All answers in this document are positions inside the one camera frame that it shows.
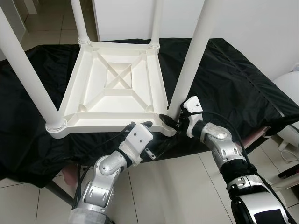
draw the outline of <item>black tablecloth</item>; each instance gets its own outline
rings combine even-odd
[[[124,40],[147,44],[149,40]],[[190,39],[160,39],[159,61],[168,102],[180,74]],[[42,45],[26,52],[57,109],[79,53],[78,45]],[[298,121],[298,106],[273,84],[246,57],[223,39],[211,39],[206,47],[189,96],[198,96],[204,111],[227,117],[242,138],[262,126],[275,134],[287,124]],[[205,121],[226,126],[216,117]],[[77,133],[53,139],[45,122],[7,61],[0,62],[0,179],[10,177],[45,186],[65,165],[88,164],[112,153],[121,136],[95,150],[86,152],[115,133]],[[154,133],[150,149],[159,159],[206,151],[195,138],[172,138]],[[144,161],[150,158],[143,155]]]

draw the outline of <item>tile floor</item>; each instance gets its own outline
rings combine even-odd
[[[76,44],[78,34],[69,0],[40,0],[39,14],[30,15],[25,50],[41,44]],[[97,40],[92,8],[84,10],[87,32]],[[249,158],[270,181],[296,164],[285,163],[277,150],[281,139],[267,140]],[[92,178],[88,171],[83,186]],[[71,196],[75,188],[59,173],[54,181]],[[115,186],[109,215],[117,224],[235,223],[230,199],[210,152],[155,161],[130,168]],[[299,222],[299,201],[292,190],[281,191],[286,206]],[[47,189],[5,179],[0,181],[1,224],[67,223],[71,207]]]
[[[70,0],[40,0],[40,4],[38,14],[31,14],[25,20],[27,33],[21,42],[23,49],[28,50],[42,44],[78,43],[78,33]],[[90,40],[97,41],[91,2],[86,4],[83,15]]]

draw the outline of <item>silver robot arm segment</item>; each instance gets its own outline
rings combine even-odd
[[[93,179],[86,185],[77,208],[71,211],[70,224],[113,223],[107,211],[114,196],[114,184],[128,165],[136,166],[142,161],[140,154],[152,139],[152,133],[143,124],[137,124],[118,151],[97,160]]]
[[[182,104],[185,112],[202,111],[197,97]],[[285,224],[288,217],[278,199],[255,175],[255,167],[247,164],[231,133],[223,127],[202,121],[201,115],[191,115],[187,135],[196,136],[212,151],[214,161],[227,184],[231,207],[237,224]]]

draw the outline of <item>power cord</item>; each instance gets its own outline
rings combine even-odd
[[[280,155],[281,157],[283,158],[284,161],[286,162],[294,162],[294,161],[299,161],[299,154],[297,153],[297,155],[295,153],[293,153],[292,151],[288,150],[288,149],[285,149],[285,147],[278,147],[278,150],[280,151]],[[287,158],[284,157],[284,153],[289,153],[291,154],[292,156],[294,156],[294,159],[293,160],[289,160]]]
[[[78,204],[79,204],[79,201],[80,201],[80,198],[81,198],[81,184],[89,170],[89,168],[91,167],[91,165],[87,166],[86,169],[84,170],[84,173],[82,174],[82,176],[80,177],[80,174],[81,174],[81,169],[78,168],[77,170],[77,175],[80,177],[78,179],[78,185],[77,185],[77,188],[76,188],[76,192],[75,192],[75,197],[74,197],[74,202],[73,202],[73,206],[72,206],[72,210],[75,209]]]

